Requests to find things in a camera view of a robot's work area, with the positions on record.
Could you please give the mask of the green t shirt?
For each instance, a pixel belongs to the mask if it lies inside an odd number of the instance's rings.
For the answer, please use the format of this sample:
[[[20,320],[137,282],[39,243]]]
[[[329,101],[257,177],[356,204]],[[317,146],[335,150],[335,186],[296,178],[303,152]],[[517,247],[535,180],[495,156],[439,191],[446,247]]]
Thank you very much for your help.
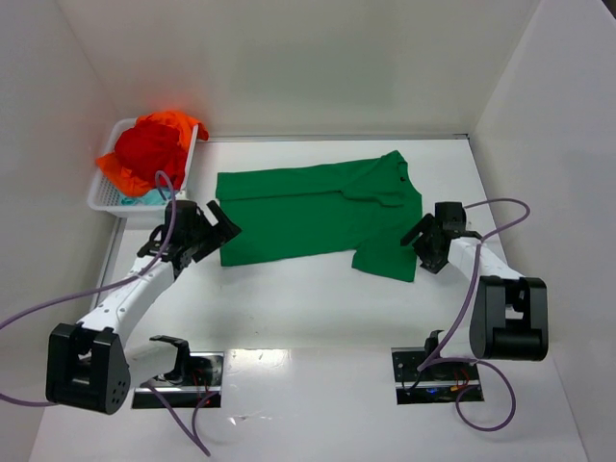
[[[415,251],[400,241],[422,218],[423,198],[398,151],[312,167],[222,172],[216,197],[242,230],[220,252],[225,267],[350,251],[355,270],[415,278]]]

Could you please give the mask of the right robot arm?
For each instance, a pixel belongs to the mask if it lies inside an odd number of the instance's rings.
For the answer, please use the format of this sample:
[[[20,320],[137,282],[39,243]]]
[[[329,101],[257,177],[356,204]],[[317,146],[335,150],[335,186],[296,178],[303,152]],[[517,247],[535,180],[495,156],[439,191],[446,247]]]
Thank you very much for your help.
[[[522,223],[530,215],[524,201],[507,198],[524,213],[500,228],[482,235],[468,228],[467,211],[491,204],[491,199],[464,205],[444,201],[434,206],[401,239],[411,246],[420,267],[432,274],[447,266],[469,281],[469,289],[449,330],[432,332],[426,341],[421,372],[448,360],[442,353],[457,339],[463,320],[471,361],[506,360],[539,362],[549,351],[548,288],[543,279],[525,276],[508,266],[486,242],[500,232]]]

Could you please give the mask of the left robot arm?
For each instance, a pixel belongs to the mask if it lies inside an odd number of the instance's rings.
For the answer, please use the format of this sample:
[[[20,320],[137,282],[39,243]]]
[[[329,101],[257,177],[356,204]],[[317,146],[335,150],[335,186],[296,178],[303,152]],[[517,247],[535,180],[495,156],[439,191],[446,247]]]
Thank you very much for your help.
[[[54,404],[114,414],[130,389],[159,376],[180,383],[192,371],[188,341],[155,335],[133,349],[127,342],[147,310],[178,279],[242,231],[218,206],[211,223],[193,201],[169,203],[163,223],[139,249],[127,283],[109,289],[74,324],[60,323],[48,341],[45,396]]]

